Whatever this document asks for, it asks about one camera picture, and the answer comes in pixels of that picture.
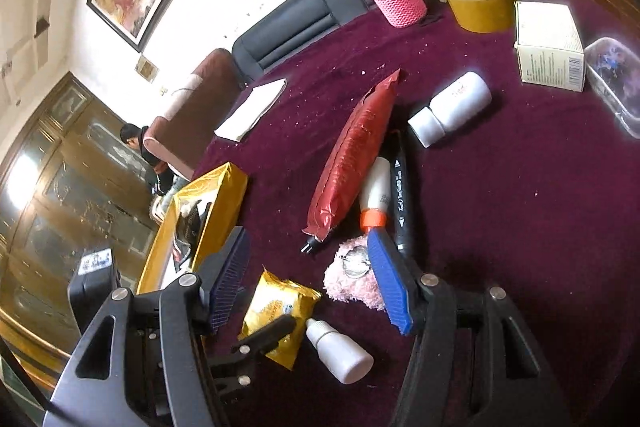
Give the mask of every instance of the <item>person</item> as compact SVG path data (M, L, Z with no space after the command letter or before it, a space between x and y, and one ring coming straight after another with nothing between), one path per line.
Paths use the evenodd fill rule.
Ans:
M148 126L140 129L137 125L126 123L120 130L120 139L130 149L139 151L142 159L153 167L154 172L158 176L159 192L166 194L174 184L174 173L169 168L167 162L157 158L146 149L143 138L148 129Z

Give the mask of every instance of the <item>barcode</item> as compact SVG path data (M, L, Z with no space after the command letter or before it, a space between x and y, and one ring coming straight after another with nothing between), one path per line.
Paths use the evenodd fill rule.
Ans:
M582 83L582 61L569 57L569 84L580 86Z

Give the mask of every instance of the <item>cardboard box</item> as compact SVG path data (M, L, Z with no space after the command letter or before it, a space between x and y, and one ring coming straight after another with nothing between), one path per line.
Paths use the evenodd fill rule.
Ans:
M568 6L517 2L516 28L523 82L582 91L584 49Z
M238 221L247 182L244 172L233 163L225 163L194 180L174 196L146 258L137 294L165 288L184 272L197 271L207 255L220 251ZM211 201L212 205L191 264L176 273L172 257L175 223L182 205L196 200Z

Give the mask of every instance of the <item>pink fluffy toy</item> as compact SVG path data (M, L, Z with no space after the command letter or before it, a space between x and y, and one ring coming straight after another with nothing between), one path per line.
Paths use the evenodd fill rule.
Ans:
M378 282L369 264L367 236L340 245L324 272L324 289L334 301L362 301L372 310L385 309Z

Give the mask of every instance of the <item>blue bristle pad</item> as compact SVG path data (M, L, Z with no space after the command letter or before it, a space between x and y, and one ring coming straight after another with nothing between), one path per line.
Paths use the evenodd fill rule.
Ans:
M214 333L229 319L244 271L249 264L250 253L249 241L245 237L229 254L220 277L211 290L209 322Z
M409 292L396 272L386 248L379 233L371 230L367 235L367 250L385 302L386 314L391 323L398 327L400 333L408 335L414 323L409 313Z

